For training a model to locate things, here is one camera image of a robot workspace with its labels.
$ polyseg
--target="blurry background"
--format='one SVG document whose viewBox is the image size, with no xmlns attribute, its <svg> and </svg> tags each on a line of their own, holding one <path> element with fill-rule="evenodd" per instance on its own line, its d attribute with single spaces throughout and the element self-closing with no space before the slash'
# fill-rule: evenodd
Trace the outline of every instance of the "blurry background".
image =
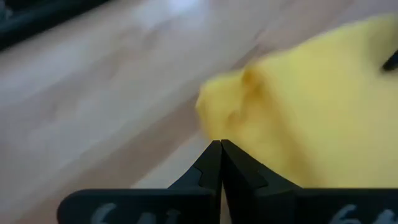
<svg viewBox="0 0 398 224">
<path fill-rule="evenodd" d="M 201 83 L 398 11 L 396 0 L 112 0 L 10 44 L 14 3 L 0 1 L 0 223 L 55 223 L 78 189 L 168 187 L 208 144 Z"/>
</svg>

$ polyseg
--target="printed number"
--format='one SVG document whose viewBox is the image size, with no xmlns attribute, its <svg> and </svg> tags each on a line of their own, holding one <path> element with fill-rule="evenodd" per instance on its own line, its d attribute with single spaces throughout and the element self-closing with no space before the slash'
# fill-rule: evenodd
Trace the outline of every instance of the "printed number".
<svg viewBox="0 0 398 224">
<path fill-rule="evenodd" d="M 91 217 L 91 224 L 108 224 L 104 222 L 106 216 L 116 208 L 116 204 L 107 203 L 97 208 Z M 181 213 L 178 210 L 170 209 L 167 211 L 167 220 L 165 224 L 177 223 L 178 216 Z M 156 224 L 156 214 L 151 212 L 144 212 L 138 219 L 137 224 Z"/>
<path fill-rule="evenodd" d="M 356 210 L 356 205 L 346 205 L 340 209 L 330 220 L 329 224 L 361 224 L 356 218 L 345 218 L 349 213 Z M 373 224 L 398 224 L 398 219 L 392 210 L 385 209 L 381 212 Z"/>
</svg>

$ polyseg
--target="yellow cloth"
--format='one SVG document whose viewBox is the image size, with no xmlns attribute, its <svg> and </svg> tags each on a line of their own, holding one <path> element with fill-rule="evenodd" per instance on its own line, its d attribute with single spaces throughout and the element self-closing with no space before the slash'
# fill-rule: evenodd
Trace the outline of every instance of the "yellow cloth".
<svg viewBox="0 0 398 224">
<path fill-rule="evenodd" d="M 203 129 L 302 187 L 398 187 L 397 49 L 384 15 L 266 56 L 203 85 Z"/>
</svg>

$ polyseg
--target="black object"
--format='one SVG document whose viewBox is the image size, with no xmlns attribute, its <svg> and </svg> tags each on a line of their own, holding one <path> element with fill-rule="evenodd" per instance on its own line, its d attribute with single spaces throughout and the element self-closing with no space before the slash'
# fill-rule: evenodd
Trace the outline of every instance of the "black object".
<svg viewBox="0 0 398 224">
<path fill-rule="evenodd" d="M 58 208 L 59 224 L 218 223 L 221 202 L 221 142 L 208 146 L 168 189 L 82 190 Z"/>
<path fill-rule="evenodd" d="M 109 0 L 0 0 L 0 50 Z"/>
<path fill-rule="evenodd" d="M 398 223 L 398 190 L 302 189 L 228 140 L 213 141 L 168 189 L 71 194 L 58 222 L 219 223 L 221 179 L 233 223 Z"/>
<path fill-rule="evenodd" d="M 382 69 L 386 72 L 398 68 L 398 50 L 385 62 Z"/>
</svg>

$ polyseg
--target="wooden surface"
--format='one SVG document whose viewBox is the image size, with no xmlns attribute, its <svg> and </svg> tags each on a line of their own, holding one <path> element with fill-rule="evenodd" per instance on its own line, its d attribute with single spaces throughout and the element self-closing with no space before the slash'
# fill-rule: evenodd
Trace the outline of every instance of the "wooden surface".
<svg viewBox="0 0 398 224">
<path fill-rule="evenodd" d="M 59 201 L 82 188 L 167 186 L 207 144 L 193 109 L 206 79 L 396 10 L 396 0 L 114 0 L 1 52 L 0 223 L 55 223 Z"/>
</svg>

